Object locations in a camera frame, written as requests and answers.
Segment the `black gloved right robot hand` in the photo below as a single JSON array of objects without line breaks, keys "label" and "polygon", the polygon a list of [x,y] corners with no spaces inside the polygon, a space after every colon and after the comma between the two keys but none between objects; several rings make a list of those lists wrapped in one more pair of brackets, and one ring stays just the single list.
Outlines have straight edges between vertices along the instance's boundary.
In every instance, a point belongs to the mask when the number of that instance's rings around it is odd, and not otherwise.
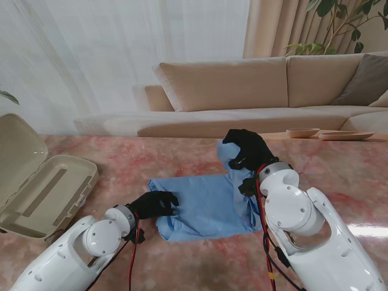
[{"label": "black gloved right robot hand", "polygon": [[279,161],[259,134],[246,129],[230,129],[222,143],[234,143],[240,148],[236,157],[229,161],[233,170],[245,168],[256,172],[263,165]]}]

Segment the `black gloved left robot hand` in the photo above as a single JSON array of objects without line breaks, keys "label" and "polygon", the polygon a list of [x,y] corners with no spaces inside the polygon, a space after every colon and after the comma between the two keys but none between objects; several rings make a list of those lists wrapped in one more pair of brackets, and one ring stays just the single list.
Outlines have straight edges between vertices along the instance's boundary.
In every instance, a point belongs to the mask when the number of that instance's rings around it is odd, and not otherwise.
[{"label": "black gloved left robot hand", "polygon": [[138,219],[150,219],[176,215],[173,206],[178,207],[179,202],[172,192],[151,191],[126,206],[137,214]]}]

